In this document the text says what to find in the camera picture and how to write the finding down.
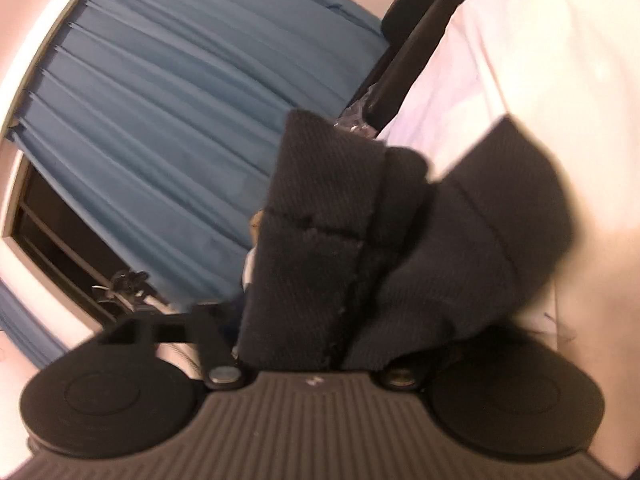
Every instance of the white cloth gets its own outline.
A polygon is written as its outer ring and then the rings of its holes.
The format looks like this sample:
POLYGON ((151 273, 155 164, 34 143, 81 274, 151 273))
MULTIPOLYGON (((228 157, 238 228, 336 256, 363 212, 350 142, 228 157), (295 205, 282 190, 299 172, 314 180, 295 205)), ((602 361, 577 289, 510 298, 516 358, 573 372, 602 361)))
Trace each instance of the white cloth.
POLYGON ((247 290, 254 278, 255 267, 255 247, 251 249, 244 259, 244 270, 242 271, 242 288, 247 290))
POLYGON ((640 462, 640 0, 467 0, 379 138, 422 152, 437 180, 505 113, 577 218, 540 301, 604 391, 592 451, 626 476, 640 462))

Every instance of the white wall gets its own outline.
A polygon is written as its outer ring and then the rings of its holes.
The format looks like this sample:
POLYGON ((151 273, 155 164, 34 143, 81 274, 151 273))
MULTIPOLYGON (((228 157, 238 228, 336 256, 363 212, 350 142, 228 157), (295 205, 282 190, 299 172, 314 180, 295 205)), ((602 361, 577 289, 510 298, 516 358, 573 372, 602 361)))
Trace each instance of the white wall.
POLYGON ((0 332, 0 477, 4 478, 29 456, 27 431, 20 420, 18 401, 36 368, 0 332))

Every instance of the metal screw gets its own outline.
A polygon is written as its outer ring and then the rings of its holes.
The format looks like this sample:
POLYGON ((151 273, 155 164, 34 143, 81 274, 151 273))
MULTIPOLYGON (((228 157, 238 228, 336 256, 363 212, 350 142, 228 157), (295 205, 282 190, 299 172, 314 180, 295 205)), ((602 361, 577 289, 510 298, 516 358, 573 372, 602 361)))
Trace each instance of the metal screw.
POLYGON ((411 373, 411 370, 407 368, 395 368, 393 370, 389 370, 386 374, 386 381, 390 386, 394 386, 396 388, 408 388, 409 386, 414 386, 415 379, 411 373))
POLYGON ((219 366, 209 372, 209 379, 214 384, 233 384, 242 378, 242 372, 235 366, 219 366))

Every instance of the black armrest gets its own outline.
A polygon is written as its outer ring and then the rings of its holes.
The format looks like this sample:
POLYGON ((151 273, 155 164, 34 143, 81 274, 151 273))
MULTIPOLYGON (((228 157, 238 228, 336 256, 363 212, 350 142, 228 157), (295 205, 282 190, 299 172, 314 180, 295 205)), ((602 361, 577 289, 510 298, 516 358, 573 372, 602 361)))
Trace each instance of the black armrest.
POLYGON ((429 8, 365 104, 364 117, 368 124, 380 131, 395 117, 409 89, 440 43, 453 13, 464 1, 436 0, 429 8))
POLYGON ((382 34, 396 52, 436 0, 394 0, 382 19, 382 34))

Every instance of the window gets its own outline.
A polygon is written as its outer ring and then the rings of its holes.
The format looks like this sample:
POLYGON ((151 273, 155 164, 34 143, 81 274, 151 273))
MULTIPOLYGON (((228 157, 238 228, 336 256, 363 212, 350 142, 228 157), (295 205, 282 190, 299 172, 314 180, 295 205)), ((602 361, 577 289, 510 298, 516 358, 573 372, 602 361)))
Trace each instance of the window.
POLYGON ((43 272, 103 326, 126 313, 114 303, 97 303, 92 286, 110 284, 129 267, 29 165, 12 237, 43 272))

